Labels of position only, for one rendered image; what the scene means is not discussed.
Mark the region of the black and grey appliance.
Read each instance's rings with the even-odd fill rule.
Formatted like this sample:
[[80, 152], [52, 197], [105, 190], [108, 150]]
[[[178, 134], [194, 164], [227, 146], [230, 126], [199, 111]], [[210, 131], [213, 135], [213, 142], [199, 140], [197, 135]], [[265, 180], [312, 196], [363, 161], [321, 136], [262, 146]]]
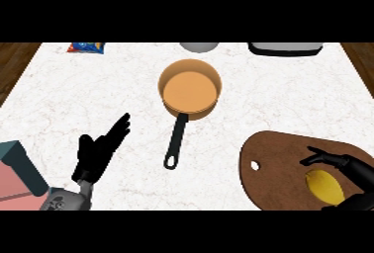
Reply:
[[268, 56], [314, 56], [323, 49], [321, 42], [250, 42], [250, 51]]

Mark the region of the yellow lemon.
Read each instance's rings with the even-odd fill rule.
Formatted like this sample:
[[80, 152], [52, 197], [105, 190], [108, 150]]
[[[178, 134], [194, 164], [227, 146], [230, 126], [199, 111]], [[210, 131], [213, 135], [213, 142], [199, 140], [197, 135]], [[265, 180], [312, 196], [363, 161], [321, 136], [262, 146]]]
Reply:
[[307, 183], [312, 195], [327, 204], [338, 206], [345, 201], [345, 194], [335, 177], [324, 170], [311, 170]]

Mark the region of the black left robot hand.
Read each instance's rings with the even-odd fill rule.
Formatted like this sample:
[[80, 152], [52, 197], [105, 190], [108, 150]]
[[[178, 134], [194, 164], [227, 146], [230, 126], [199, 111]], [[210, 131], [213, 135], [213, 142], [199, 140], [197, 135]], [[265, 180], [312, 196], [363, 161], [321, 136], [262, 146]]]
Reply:
[[77, 165], [71, 175], [76, 183], [95, 184], [104, 174], [114, 152], [131, 132], [131, 114], [126, 113], [111, 130], [98, 139], [89, 134], [79, 138]]

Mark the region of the brown wooden cutting board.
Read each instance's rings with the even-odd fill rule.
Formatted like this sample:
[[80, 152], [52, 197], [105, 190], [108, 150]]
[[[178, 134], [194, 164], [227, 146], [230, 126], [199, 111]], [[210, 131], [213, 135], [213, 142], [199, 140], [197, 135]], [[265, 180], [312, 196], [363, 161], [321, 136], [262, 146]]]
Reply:
[[335, 177], [345, 198], [363, 193], [333, 166], [301, 164], [312, 156], [309, 146], [332, 154], [349, 154], [374, 167], [374, 157], [349, 143], [270, 130], [256, 132], [241, 148], [240, 178], [246, 194], [264, 211], [320, 211], [327, 206], [308, 187], [307, 174], [315, 169]]

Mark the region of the grey round object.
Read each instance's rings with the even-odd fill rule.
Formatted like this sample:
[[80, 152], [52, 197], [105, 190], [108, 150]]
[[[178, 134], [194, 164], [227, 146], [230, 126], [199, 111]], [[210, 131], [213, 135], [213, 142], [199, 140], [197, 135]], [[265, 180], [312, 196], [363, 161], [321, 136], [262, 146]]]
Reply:
[[181, 46], [190, 52], [205, 53], [215, 50], [218, 47], [218, 42], [182, 42]]

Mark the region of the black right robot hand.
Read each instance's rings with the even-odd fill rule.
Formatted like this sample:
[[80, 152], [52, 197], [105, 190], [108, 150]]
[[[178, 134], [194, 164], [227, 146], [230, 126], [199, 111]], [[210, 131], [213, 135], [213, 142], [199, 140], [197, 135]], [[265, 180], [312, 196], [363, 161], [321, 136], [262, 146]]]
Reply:
[[315, 163], [332, 165], [357, 187], [363, 194], [352, 195], [339, 205], [327, 206], [323, 211], [374, 211], [374, 167], [348, 154], [332, 154], [309, 146], [314, 155], [301, 163], [311, 166]]

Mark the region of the blue and red snack bag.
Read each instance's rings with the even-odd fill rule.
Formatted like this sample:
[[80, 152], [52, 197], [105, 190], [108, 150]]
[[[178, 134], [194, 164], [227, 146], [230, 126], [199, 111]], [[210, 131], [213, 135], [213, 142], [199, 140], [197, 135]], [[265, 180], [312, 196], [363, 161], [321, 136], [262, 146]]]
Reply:
[[104, 42], [73, 42], [67, 49], [69, 52], [104, 53]]

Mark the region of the teal and pink box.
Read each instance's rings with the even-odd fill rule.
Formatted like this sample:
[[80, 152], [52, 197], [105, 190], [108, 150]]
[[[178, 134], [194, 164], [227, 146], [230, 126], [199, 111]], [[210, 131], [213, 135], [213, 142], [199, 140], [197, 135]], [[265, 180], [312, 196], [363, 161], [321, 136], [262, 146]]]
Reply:
[[37, 211], [49, 189], [21, 142], [0, 142], [0, 211]]

